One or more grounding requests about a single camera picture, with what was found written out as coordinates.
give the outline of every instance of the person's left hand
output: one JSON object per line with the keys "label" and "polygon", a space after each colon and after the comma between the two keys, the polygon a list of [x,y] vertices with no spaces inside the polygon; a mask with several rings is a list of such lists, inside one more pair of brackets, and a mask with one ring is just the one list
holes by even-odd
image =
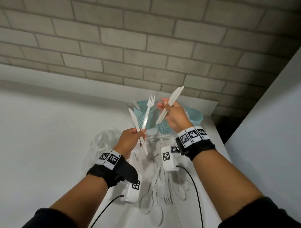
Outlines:
{"label": "person's left hand", "polygon": [[147,137],[145,132],[146,129],[141,130],[138,133],[136,128],[124,130],[113,150],[124,156],[125,160],[128,159],[131,155],[131,151],[137,145],[139,138],[142,136],[145,141],[145,138]]}

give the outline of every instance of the qr code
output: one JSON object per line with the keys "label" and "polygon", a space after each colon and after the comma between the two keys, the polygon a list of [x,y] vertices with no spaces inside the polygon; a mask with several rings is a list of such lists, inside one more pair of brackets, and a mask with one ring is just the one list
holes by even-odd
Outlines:
{"label": "qr code", "polygon": [[115,155],[111,154],[111,156],[108,159],[108,162],[112,163],[113,165],[115,165],[116,162],[117,162],[117,160],[118,160],[118,157],[116,157]]}
{"label": "qr code", "polygon": [[163,153],[163,161],[167,161],[170,159],[169,152]]}
{"label": "qr code", "polygon": [[180,140],[181,140],[182,144],[184,144],[184,143],[186,143],[187,141],[189,141],[189,138],[188,138],[188,136],[187,136],[186,134],[184,134],[184,135],[182,135],[182,136],[180,137]]}
{"label": "qr code", "polygon": [[207,135],[203,129],[198,129],[200,135]]}
{"label": "qr code", "polygon": [[195,130],[189,131],[188,134],[191,139],[199,136]]}
{"label": "qr code", "polygon": [[133,189],[139,190],[139,187],[140,187],[140,181],[139,180],[132,184]]}
{"label": "qr code", "polygon": [[109,156],[109,153],[103,153],[99,159],[106,160],[106,158]]}

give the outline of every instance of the person's right hand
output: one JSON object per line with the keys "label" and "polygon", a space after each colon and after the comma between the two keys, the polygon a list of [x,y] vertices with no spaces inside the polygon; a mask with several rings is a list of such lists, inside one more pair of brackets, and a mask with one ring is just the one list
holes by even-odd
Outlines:
{"label": "person's right hand", "polygon": [[168,113],[165,119],[168,121],[170,127],[177,133],[187,128],[193,127],[193,124],[187,118],[185,111],[181,105],[177,102],[173,103],[173,106],[168,104],[169,98],[161,98],[162,103],[157,104],[157,108],[163,111],[165,108]]}

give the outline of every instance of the white wall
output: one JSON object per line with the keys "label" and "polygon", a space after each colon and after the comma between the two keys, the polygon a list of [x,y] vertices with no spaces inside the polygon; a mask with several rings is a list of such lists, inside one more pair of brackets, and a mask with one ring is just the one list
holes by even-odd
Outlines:
{"label": "white wall", "polygon": [[301,49],[225,147],[233,164],[301,222]]}

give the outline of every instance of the black sleeve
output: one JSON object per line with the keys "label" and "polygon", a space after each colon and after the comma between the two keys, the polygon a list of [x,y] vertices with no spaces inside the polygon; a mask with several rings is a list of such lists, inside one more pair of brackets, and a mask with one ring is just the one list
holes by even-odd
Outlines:
{"label": "black sleeve", "polygon": [[34,217],[22,228],[78,228],[64,213],[50,208],[37,210]]}
{"label": "black sleeve", "polygon": [[268,197],[262,197],[243,207],[223,221],[218,228],[234,227],[301,227],[301,224],[279,209]]}

